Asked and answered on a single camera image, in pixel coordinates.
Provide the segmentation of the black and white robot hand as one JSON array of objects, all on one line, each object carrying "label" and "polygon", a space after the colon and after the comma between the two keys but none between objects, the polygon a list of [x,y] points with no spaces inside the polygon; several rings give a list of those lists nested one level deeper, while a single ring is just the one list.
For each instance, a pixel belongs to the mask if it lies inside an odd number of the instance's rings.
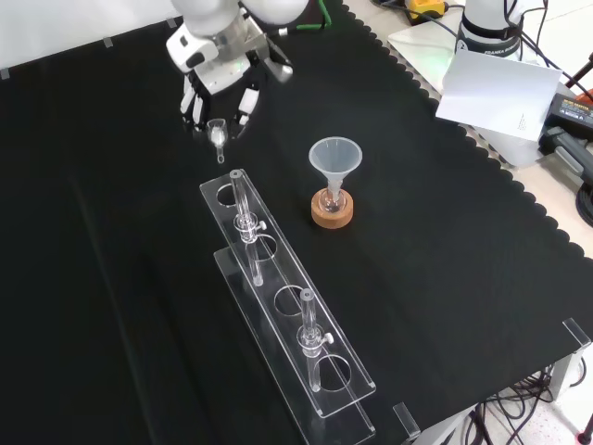
[{"label": "black and white robot hand", "polygon": [[196,36],[182,25],[168,39],[170,60],[183,75],[180,113],[186,126],[204,132],[215,95],[239,84],[258,63],[257,53],[243,51],[241,33],[230,42],[223,35]]}]

